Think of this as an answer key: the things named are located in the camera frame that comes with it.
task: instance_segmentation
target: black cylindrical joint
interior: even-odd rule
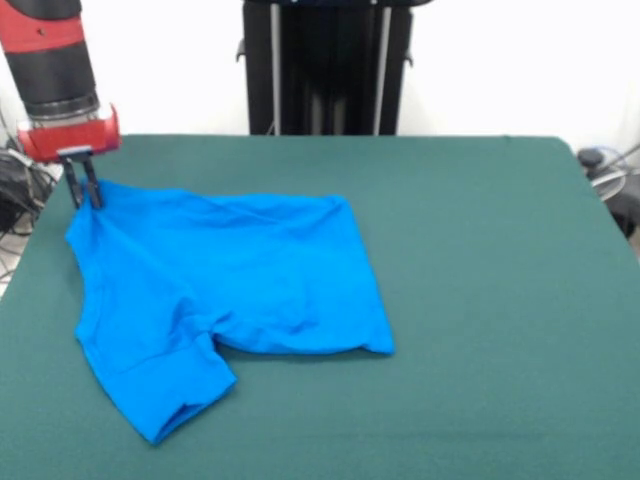
[[[80,15],[80,0],[7,0],[27,17],[40,20],[64,20]]]
[[[85,42],[5,55],[20,98],[32,118],[64,118],[98,107]]]

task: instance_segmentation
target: black metal stand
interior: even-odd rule
[[[394,135],[411,24],[406,6],[246,1],[251,134]]]

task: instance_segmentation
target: white wall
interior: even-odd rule
[[[640,141],[640,5],[631,0],[434,0],[415,10],[401,134]],[[103,101],[123,132],[248,131],[241,2],[84,0]],[[3,111],[24,115],[0,63]]]

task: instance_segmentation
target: table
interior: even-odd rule
[[[96,163],[141,187],[345,195],[397,354],[223,349],[237,386],[152,447],[74,339],[61,186],[0,304],[0,478],[640,478],[640,269],[561,141],[130,136]]]

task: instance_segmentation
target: blue t-shirt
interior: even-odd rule
[[[67,233],[85,281],[76,337],[150,442],[228,391],[213,340],[255,353],[391,354],[391,330],[341,197],[203,197],[101,182]]]

